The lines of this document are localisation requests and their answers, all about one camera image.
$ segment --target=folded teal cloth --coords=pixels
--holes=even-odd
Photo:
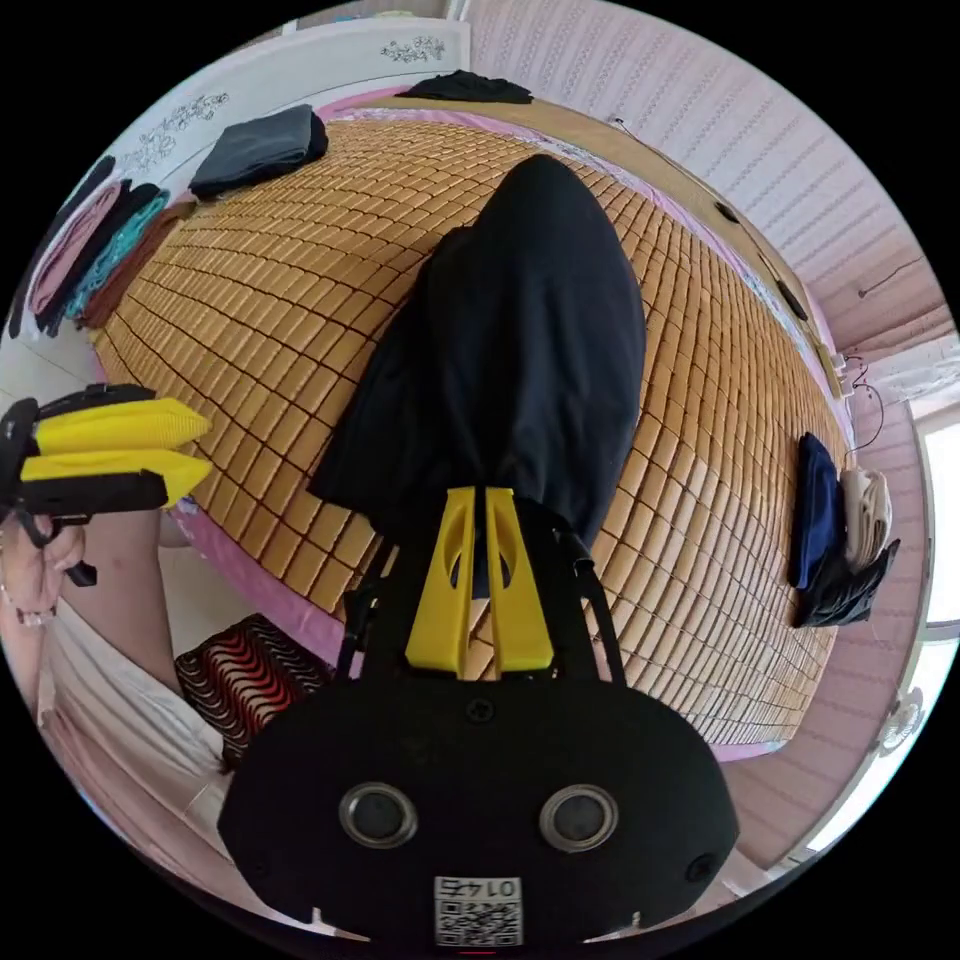
[[[83,314],[87,301],[99,290],[143,236],[150,221],[170,202],[170,193],[161,190],[145,207],[138,210],[110,238],[109,243],[90,266],[83,279],[77,284],[73,296],[63,309],[63,319],[74,320]]]

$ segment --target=floral decal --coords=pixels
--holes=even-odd
[[[391,40],[380,53],[397,63],[414,63],[417,60],[441,60],[447,45],[439,37],[414,37],[412,43],[397,43]]]
[[[181,104],[153,129],[140,134],[140,146],[117,158],[116,169],[122,173],[147,174],[161,160],[170,156],[177,145],[174,134],[186,130],[197,120],[212,120],[228,100],[228,93],[202,95]]]

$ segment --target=qr code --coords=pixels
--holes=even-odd
[[[437,904],[437,943],[443,947],[520,946],[520,903],[441,900]]]
[[[441,947],[518,947],[523,896],[517,878],[437,877],[436,941]]]

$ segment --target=person's hand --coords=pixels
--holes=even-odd
[[[53,532],[49,517],[35,517],[34,522],[44,536]],[[0,582],[10,602],[25,613],[52,610],[60,597],[65,572],[83,559],[83,527],[64,527],[43,550],[33,545],[15,516],[9,516],[0,531]]]

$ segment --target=black fabric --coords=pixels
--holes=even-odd
[[[33,279],[34,270],[37,269],[37,265],[47,252],[47,247],[53,242],[53,239],[60,232],[63,225],[86,203],[100,184],[104,183],[110,174],[113,173],[114,166],[116,166],[116,159],[114,157],[106,156],[101,158],[96,166],[87,174],[86,179],[76,189],[73,196],[57,211],[57,215],[47,228],[43,239],[40,241],[37,249],[34,250],[33,256],[30,258],[30,262],[27,264],[23,276],[20,278],[20,283],[17,284],[16,292],[13,295],[13,305],[10,308],[9,314],[11,337],[20,335],[23,307],[27,301],[27,293],[30,290],[30,281]],[[0,321],[0,337],[3,336],[3,326],[4,322]]]
[[[83,249],[67,271],[57,292],[50,298],[50,302],[37,314],[37,326],[41,330],[59,323],[63,308],[73,296],[77,284],[86,276],[87,271],[93,266],[93,261],[100,256],[113,235],[160,192],[160,188],[153,183],[141,183],[132,190],[130,183],[130,180],[121,182],[120,194],[113,206],[97,224],[90,239],[83,245]]]
[[[832,627],[869,619],[874,597],[899,549],[900,541],[892,541],[873,563],[852,573],[839,544],[821,561],[810,589],[800,594],[793,625]]]
[[[509,80],[491,80],[469,70],[455,70],[439,77],[421,80],[398,97],[424,100],[472,100],[474,103],[532,103],[526,87]]]
[[[606,214],[571,170],[533,156],[422,267],[310,491],[402,545],[447,489],[510,487],[591,544],[636,428],[645,345]],[[476,595],[486,587],[478,543]]]
[[[220,134],[190,190],[208,200],[227,190],[264,183],[319,160],[328,145],[326,127],[308,103],[236,123]]]

